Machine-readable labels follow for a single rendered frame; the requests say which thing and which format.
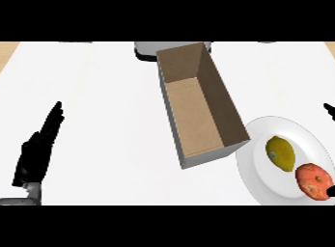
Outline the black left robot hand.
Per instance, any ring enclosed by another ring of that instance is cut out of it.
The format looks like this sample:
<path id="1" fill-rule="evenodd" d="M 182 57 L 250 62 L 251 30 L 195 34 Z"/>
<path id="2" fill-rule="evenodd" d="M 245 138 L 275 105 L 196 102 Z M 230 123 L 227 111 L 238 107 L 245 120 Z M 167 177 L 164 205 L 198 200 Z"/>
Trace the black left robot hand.
<path id="1" fill-rule="evenodd" d="M 21 157 L 12 182 L 16 187 L 22 187 L 27 183 L 40 183 L 43 181 L 62 122 L 64 110 L 62 103 L 58 101 L 42 129 L 33 133 L 30 139 L 21 145 Z"/>

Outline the yellow lemon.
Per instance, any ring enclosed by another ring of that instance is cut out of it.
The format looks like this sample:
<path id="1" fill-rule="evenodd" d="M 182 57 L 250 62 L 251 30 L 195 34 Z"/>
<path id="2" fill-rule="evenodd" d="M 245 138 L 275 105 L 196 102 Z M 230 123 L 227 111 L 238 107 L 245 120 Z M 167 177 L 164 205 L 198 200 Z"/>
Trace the yellow lemon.
<path id="1" fill-rule="evenodd" d="M 295 164 L 295 152 L 288 141 L 273 136 L 266 144 L 266 153 L 273 165 L 284 172 L 291 172 Z"/>

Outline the white plate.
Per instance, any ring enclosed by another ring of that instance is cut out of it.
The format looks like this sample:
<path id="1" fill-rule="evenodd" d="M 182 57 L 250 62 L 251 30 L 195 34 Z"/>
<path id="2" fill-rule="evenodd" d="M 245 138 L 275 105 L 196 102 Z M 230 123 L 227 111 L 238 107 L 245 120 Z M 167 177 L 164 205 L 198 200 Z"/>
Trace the white plate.
<path id="1" fill-rule="evenodd" d="M 267 141 L 278 136 L 294 149 L 294 168 L 313 163 L 328 172 L 335 182 L 331 156 L 313 134 L 295 122 L 275 116 L 255 119 L 247 125 L 247 131 L 251 140 L 235 155 L 241 178 L 257 202 L 272 206 L 334 206 L 335 198 L 316 201 L 306 195 L 295 180 L 295 171 L 284 172 L 273 165 L 266 152 Z"/>

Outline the open cardboard box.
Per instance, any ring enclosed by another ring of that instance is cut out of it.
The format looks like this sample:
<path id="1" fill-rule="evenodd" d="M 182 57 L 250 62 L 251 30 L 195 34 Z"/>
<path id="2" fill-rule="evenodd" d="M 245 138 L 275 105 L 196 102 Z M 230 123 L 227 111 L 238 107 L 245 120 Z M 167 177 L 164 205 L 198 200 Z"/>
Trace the open cardboard box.
<path id="1" fill-rule="evenodd" d="M 160 50 L 157 65 L 180 166 L 188 169 L 229 156 L 250 136 L 205 44 Z"/>

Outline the orange-red round fruit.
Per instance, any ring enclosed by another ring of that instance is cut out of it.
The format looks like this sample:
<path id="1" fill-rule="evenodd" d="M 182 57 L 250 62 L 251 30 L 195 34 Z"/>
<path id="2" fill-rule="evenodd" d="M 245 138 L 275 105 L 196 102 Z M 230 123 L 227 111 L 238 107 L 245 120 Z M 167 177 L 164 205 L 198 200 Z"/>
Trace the orange-red round fruit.
<path id="1" fill-rule="evenodd" d="M 326 189 L 334 185 L 328 172 L 313 163 L 303 164 L 295 170 L 295 180 L 304 194 L 316 201 L 326 201 Z"/>

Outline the grey and black appliance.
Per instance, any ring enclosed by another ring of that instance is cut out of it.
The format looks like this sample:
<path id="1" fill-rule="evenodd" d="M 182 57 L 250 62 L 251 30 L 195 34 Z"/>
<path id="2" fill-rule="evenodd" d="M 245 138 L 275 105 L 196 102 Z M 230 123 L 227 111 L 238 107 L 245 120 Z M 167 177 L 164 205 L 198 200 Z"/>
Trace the grey and black appliance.
<path id="1" fill-rule="evenodd" d="M 157 51 L 192 44 L 192 41 L 136 41 L 134 54 L 140 61 L 155 62 Z"/>

